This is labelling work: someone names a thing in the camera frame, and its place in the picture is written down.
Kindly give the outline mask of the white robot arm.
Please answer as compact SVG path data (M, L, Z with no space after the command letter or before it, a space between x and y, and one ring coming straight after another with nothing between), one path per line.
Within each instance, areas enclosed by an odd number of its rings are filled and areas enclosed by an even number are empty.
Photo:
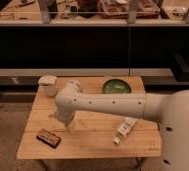
M159 122L163 139L159 171L189 171L189 90L88 94L80 82L70 80L55 97L55 113L59 121L69 125L79 110Z

